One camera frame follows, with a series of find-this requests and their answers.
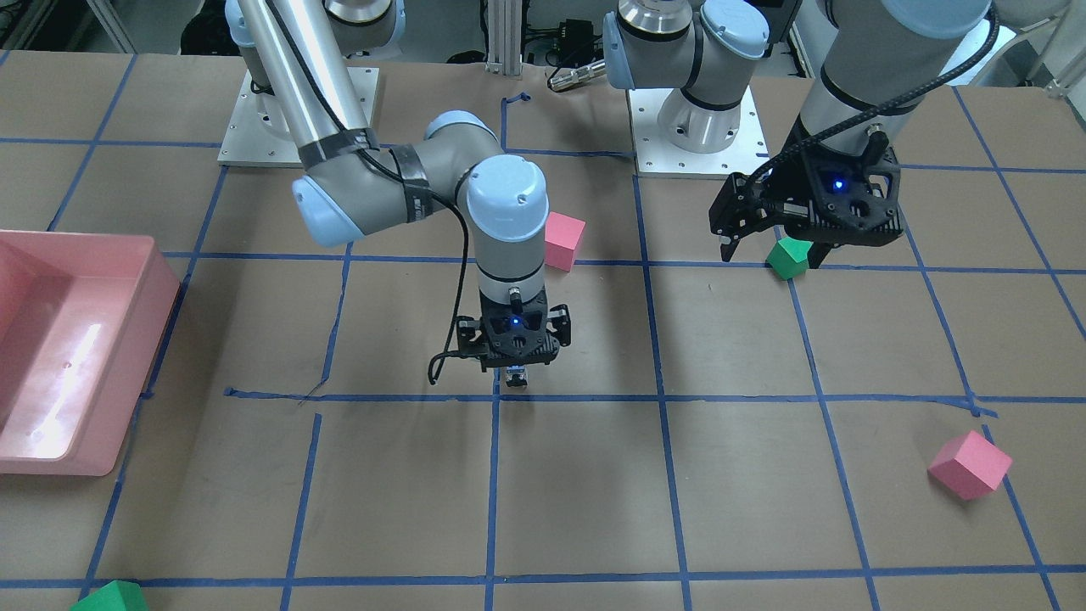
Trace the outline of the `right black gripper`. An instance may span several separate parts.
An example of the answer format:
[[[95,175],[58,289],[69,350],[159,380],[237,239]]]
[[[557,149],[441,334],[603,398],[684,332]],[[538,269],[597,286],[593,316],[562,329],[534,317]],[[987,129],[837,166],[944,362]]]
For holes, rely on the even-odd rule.
[[[480,317],[456,319],[456,353],[489,367],[547,364],[573,341],[573,321],[565,303],[547,306],[546,291],[532,300],[500,303],[479,294]]]

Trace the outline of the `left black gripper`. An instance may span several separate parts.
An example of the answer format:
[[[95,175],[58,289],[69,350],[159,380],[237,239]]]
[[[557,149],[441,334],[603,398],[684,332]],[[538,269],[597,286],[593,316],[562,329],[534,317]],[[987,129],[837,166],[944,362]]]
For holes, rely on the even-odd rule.
[[[801,150],[753,184],[733,171],[708,211],[722,262],[736,255],[742,238],[773,226],[811,241],[809,268],[819,268],[837,246],[881,247],[904,236],[898,205],[900,169],[891,140],[875,131],[861,138],[860,154],[839,154],[817,143]]]

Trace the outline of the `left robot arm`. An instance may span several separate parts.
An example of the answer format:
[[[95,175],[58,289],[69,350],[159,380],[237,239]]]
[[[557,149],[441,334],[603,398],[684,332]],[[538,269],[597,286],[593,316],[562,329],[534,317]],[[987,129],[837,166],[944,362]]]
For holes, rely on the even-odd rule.
[[[837,28],[784,147],[753,171],[732,171],[710,205],[730,260],[750,233],[781,226],[808,241],[809,265],[833,249],[882,247],[906,232],[893,139],[924,96],[965,73],[999,31],[990,1],[823,1]],[[694,154],[732,143],[743,96],[771,43],[746,1],[620,1],[602,23],[617,89],[666,89],[657,124]]]

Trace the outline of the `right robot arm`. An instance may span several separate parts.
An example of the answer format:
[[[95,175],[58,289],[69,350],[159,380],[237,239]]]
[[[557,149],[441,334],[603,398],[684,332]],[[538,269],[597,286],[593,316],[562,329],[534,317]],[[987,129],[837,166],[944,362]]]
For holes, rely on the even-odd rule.
[[[484,370],[547,364],[571,341],[565,305],[546,298],[546,177],[505,154],[483,120],[451,109],[421,142],[380,147],[345,59],[388,46],[400,1],[228,1],[233,43],[272,96],[304,175],[292,186],[310,234],[325,247],[450,211],[473,241],[480,317],[454,317],[445,357]]]

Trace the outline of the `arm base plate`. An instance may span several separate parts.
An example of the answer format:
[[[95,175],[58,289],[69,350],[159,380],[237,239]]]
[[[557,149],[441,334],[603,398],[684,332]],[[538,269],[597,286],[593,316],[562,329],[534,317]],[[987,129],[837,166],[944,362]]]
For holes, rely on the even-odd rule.
[[[369,126],[377,126],[378,102],[383,89],[380,69],[370,66],[350,66],[348,72]],[[260,169],[302,167],[282,109],[272,99],[272,94],[253,92],[249,72],[242,78],[232,116],[222,136],[218,162],[225,166],[260,167]]]
[[[750,88],[725,111],[696,107],[678,89],[629,90],[627,98],[640,177],[725,179],[770,158]]]

